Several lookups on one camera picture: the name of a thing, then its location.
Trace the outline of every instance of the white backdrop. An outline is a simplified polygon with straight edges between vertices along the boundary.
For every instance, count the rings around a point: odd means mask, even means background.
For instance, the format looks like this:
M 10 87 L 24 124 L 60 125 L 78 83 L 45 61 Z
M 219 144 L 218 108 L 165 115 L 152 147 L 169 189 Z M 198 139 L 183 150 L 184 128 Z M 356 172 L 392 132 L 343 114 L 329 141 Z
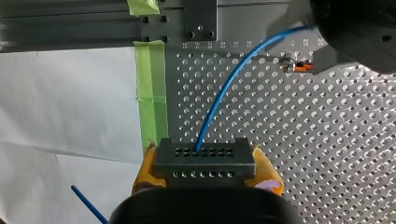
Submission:
M 0 54 L 0 217 L 99 223 L 142 161 L 134 48 Z

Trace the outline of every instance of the bolt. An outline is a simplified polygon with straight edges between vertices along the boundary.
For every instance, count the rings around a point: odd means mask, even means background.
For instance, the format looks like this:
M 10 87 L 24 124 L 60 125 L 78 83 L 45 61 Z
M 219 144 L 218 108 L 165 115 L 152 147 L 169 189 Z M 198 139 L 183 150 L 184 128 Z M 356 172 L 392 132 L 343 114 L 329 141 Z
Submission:
M 149 23 L 149 17 L 143 17 L 143 23 Z
M 215 36 L 215 33 L 213 31 L 207 32 L 206 36 L 208 38 L 212 38 L 213 36 Z
M 163 36 L 163 43 L 169 42 L 169 37 L 168 36 Z
M 169 18 L 167 18 L 166 16 L 161 16 L 161 22 L 167 22 L 169 21 Z
M 195 38 L 195 33 L 193 33 L 193 32 L 187 32 L 187 38 L 189 38 L 189 39 Z

